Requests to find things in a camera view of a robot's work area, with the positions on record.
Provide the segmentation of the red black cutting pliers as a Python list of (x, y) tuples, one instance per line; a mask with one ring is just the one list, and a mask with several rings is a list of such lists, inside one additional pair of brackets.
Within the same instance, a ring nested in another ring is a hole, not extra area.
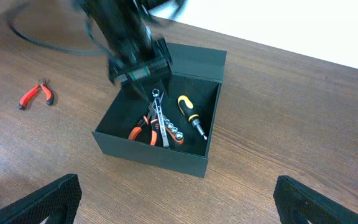
[(35, 97), (40, 90), (42, 90), (46, 95), (46, 104), (49, 106), (52, 106), (55, 97), (52, 92), (52, 90), (48, 87), (49, 80), (46, 78), (41, 78), (33, 88), (31, 88), (26, 94), (22, 96), (22, 98), (19, 100), (19, 110), (25, 110), (27, 108), (27, 104), (31, 101), (33, 97)]

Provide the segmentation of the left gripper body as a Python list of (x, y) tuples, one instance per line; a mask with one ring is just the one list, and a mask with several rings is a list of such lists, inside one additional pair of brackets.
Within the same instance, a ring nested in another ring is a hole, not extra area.
[(163, 37), (154, 40), (153, 50), (154, 58), (133, 67), (118, 68), (109, 59), (109, 80), (114, 84), (120, 83), (122, 86), (126, 86), (154, 78), (164, 79), (169, 77), (172, 73), (172, 57)]

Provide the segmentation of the dark green box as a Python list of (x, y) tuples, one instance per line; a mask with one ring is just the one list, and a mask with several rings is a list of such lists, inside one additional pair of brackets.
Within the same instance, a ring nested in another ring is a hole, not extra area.
[[(130, 88), (117, 94), (93, 136), (104, 154), (204, 177), (227, 53), (174, 43), (169, 43), (168, 49), (173, 59), (171, 75), (143, 81), (142, 85), (149, 100), (153, 99), (154, 88), (164, 93), (162, 112), (184, 134), (183, 144), (170, 141), (169, 147), (164, 147), (158, 141), (155, 146), (150, 145), (149, 126), (136, 140), (128, 138), (140, 117), (147, 114), (150, 103)], [(207, 139), (181, 113), (177, 103), (181, 95), (193, 103)]]

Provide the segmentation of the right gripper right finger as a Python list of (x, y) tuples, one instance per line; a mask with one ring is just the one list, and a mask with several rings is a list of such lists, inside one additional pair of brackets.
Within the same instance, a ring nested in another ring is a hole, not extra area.
[(358, 213), (288, 175), (278, 176), (273, 198), (284, 224), (358, 223)]

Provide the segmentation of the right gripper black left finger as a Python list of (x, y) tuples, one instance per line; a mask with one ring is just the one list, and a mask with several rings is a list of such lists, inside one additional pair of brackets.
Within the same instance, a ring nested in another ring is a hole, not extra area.
[(0, 223), (73, 224), (82, 191), (76, 174), (66, 174), (0, 209)]

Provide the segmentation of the silver combination wrench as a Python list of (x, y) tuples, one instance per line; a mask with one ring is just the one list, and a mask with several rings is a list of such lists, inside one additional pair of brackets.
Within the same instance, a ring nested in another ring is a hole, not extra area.
[(168, 141), (168, 137), (167, 137), (167, 133), (166, 133), (166, 129), (165, 129), (165, 123), (163, 121), (163, 113), (162, 113), (162, 106), (161, 106), (161, 101), (162, 101), (162, 96), (163, 93), (160, 93), (160, 90), (157, 88), (154, 88), (152, 90), (152, 96), (154, 97), (154, 102), (152, 104), (157, 117), (158, 117), (158, 123), (160, 126), (160, 133), (161, 133), (161, 137), (162, 137), (162, 142), (163, 142), (163, 146), (164, 147), (169, 147), (169, 141)]

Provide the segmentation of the orange socket rail with sockets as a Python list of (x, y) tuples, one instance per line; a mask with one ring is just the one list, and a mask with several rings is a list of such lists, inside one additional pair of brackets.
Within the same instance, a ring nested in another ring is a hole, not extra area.
[(172, 137), (176, 144), (183, 144), (184, 134), (178, 130), (178, 128), (165, 116), (163, 115), (163, 122), (167, 133)]

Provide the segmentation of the yellow black stubby screwdriver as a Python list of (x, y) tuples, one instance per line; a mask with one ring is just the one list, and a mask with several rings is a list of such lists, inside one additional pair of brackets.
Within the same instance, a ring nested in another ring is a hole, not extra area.
[(195, 128), (200, 136), (206, 141), (208, 139), (203, 128), (201, 127), (201, 121), (199, 119), (199, 114), (196, 113), (194, 104), (186, 95), (181, 95), (177, 99), (178, 107), (181, 113), (185, 116), (187, 121)]

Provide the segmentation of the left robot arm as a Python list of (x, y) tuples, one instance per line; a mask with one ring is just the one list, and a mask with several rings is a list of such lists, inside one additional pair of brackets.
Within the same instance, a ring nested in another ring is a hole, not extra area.
[(87, 15), (85, 30), (91, 40), (108, 58), (108, 77), (111, 83), (133, 90), (143, 100), (149, 97), (142, 83), (164, 79), (171, 72), (170, 55), (163, 37), (154, 39), (146, 23), (168, 27), (182, 12), (185, 1), (176, 1), (178, 7), (170, 21), (161, 23), (150, 10), (167, 0), (84, 0), (77, 5)]

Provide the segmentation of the orange black long-nose pliers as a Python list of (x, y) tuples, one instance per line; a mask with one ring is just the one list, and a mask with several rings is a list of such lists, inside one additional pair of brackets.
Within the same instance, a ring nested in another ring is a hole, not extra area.
[(157, 118), (157, 110), (155, 109), (155, 103), (150, 103), (148, 107), (148, 113), (140, 117), (140, 120), (131, 130), (128, 139), (136, 140), (137, 136), (147, 127), (151, 128), (151, 140), (150, 145), (155, 146), (160, 133), (160, 125)]

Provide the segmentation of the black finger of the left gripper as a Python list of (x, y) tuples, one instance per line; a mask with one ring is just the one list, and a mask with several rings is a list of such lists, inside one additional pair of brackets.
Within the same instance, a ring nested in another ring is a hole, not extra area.
[(150, 101), (144, 87), (139, 82), (131, 82), (131, 87), (144, 101)]

